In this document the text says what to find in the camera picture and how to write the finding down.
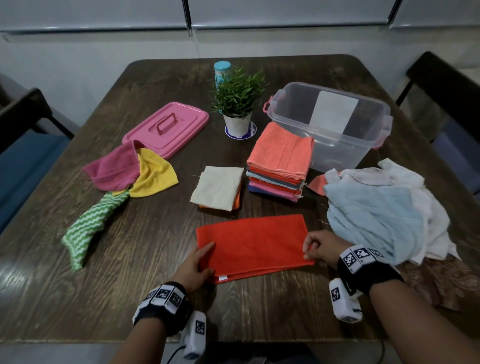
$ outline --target magenta cloth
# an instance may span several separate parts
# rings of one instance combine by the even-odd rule
[[[140,176],[137,148],[143,147],[139,141],[132,140],[112,150],[107,156],[87,164],[82,170],[99,190],[124,190]]]
[[[255,187],[259,190],[262,190],[262,191],[265,191],[265,192],[268,192],[269,194],[274,194],[275,196],[278,196],[278,197],[282,197],[282,198],[286,198],[287,200],[290,200],[290,201],[293,201],[293,202],[298,202],[298,198],[295,196],[295,194],[291,194],[289,192],[284,192],[284,191],[280,191],[276,188],[273,188],[273,187],[267,187],[267,186],[264,186],[263,184],[259,184],[259,183],[256,183],[254,181],[251,181],[249,182],[249,185],[252,186],[252,187]]]

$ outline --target forearm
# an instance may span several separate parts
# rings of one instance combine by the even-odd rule
[[[117,351],[110,364],[158,364],[167,336],[158,318],[144,318]]]
[[[370,300],[405,363],[480,363],[473,343],[399,280],[375,284]]]

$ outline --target pink lid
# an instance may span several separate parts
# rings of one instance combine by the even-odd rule
[[[159,156],[169,159],[207,122],[208,112],[179,102],[170,102],[126,133],[122,143],[138,140]]]

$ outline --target wristband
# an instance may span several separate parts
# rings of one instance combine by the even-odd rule
[[[185,288],[177,282],[167,282],[151,290],[139,304],[132,318],[135,326],[142,318],[155,317],[162,320],[167,336],[185,328],[192,314],[192,304],[186,300]]]
[[[337,272],[350,296],[356,290],[370,296],[374,284],[392,279],[405,283],[397,269],[386,263],[379,251],[363,245],[352,246],[340,254]]]

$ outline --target blue coaster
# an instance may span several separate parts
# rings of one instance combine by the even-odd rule
[[[252,121],[250,122],[250,125],[248,126],[248,131],[244,136],[232,136],[228,134],[228,129],[227,129],[227,126],[225,125],[225,134],[235,140],[244,140],[244,139],[251,138],[252,136],[255,135],[256,132],[257,132],[257,126]]]

